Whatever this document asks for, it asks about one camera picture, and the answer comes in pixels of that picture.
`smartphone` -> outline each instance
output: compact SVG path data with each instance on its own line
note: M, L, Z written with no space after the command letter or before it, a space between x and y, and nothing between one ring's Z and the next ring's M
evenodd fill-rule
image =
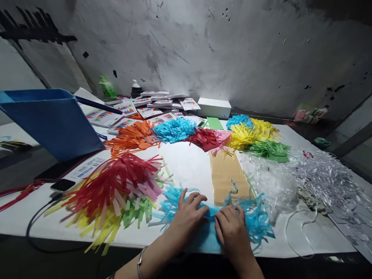
M81 164L83 161L88 159L89 157L97 154L101 150L94 151L92 153L86 154L79 156L77 158L74 158L72 160L62 162L62 163L57 163L54 166L50 167L43 173L39 174L34 178L34 180L42 180L45 182L57 182L60 180L62 177L64 177L66 174L70 172L70 170L74 169L77 167L79 164Z
M58 193L64 193L75 185L74 181L62 178L57 183L54 183L50 188Z

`blue tissue paper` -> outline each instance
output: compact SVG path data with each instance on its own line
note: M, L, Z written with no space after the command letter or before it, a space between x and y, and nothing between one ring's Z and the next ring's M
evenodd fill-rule
M162 142L175 143L194 135L196 131L195 129L197 128L195 121L183 117L177 117L177 119L166 121L152 129L158 139Z
M240 205L245 211L245 221L248 231L248 235L251 243L257 244L253 251L257 250L264 237L275 238L274 231L270 225L269 217L265 211L266 204L264 203L264 195L260 194L255 199L241 199L239 198L236 203L233 203L231 194L237 193L238 188L233 181L231 181L235 190L230 191L228 196L225 199L224 207L228 204L231 205ZM149 226L163 225L163 229L167 229L170 222L173 220L174 215L178 209L178 200L183 191L183 187L176 188L173 183L170 183L169 186L165 187L166 191L163 192L163 195L166 197L166 200L162 201L160 204L160 211L164 212L159 214L153 212L153 217L159 219L149 223ZM188 189L188 192L198 191L197 189ZM208 204L202 202L199 208L203 206L209 207L209 213L204 216L208 220L206 224L200 229L195 240L191 246L187 249L188 252L202 252L202 253L220 253L221 252L221 243L218 239L214 223L215 217L214 214L217 213L222 207Z
M247 127L249 127L251 130L253 129L253 123L248 115L234 115L233 117L229 118L229 120L226 123L226 127L228 130L231 130L230 127L232 125L245 123Z

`blue fabric bin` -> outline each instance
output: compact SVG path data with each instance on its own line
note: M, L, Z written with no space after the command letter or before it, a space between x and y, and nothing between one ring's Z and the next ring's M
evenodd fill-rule
M105 147L66 90L0 91L0 109L60 162Z

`green bottle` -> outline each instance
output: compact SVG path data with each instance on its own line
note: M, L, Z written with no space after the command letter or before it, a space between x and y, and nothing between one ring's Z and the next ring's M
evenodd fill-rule
M100 77L100 86L105 97L116 99L116 93L112 84L104 76Z

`silver bracelet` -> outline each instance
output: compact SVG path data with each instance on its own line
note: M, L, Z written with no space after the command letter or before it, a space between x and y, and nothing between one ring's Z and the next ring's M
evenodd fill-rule
M142 275L141 275L141 271L140 271L140 266L142 264L142 255L143 255L143 252L146 250L146 248L147 248L147 245L142 249L142 251L141 251L141 253L139 255L140 257L138 259L138 263L137 263L137 272L138 272L138 278L139 279L143 279L142 278Z

